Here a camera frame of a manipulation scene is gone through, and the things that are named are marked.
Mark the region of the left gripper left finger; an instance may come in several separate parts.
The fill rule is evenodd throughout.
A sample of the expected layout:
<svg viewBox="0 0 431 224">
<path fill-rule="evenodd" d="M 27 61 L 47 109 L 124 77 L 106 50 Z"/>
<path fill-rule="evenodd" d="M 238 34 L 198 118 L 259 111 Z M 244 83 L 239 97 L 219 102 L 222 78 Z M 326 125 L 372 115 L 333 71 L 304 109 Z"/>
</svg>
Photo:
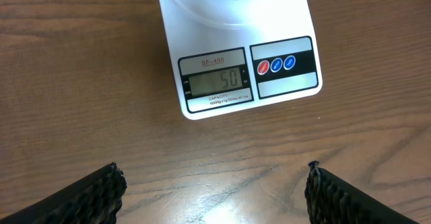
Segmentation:
<svg viewBox="0 0 431 224">
<path fill-rule="evenodd" d="M 1 220 L 1 224 L 115 224 L 127 183 L 112 162 Z"/>
</svg>

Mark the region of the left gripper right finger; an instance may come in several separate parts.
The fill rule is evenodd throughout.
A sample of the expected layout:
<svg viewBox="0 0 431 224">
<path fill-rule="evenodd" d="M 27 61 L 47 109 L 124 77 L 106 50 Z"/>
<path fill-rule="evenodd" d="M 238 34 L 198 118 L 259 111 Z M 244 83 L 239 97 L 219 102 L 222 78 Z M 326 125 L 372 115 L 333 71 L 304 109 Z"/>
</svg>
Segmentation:
<svg viewBox="0 0 431 224">
<path fill-rule="evenodd" d="M 319 167 L 318 161 L 308 166 L 304 195 L 312 224 L 418 224 Z"/>
</svg>

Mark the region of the white digital kitchen scale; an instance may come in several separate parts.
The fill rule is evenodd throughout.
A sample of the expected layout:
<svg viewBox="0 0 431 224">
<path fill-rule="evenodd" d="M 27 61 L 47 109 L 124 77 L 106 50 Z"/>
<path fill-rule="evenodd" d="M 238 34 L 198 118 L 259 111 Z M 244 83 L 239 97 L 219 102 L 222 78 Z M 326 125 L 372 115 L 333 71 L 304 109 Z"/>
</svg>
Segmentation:
<svg viewBox="0 0 431 224">
<path fill-rule="evenodd" d="M 323 86 L 307 0 L 159 0 L 180 109 L 199 120 Z"/>
</svg>

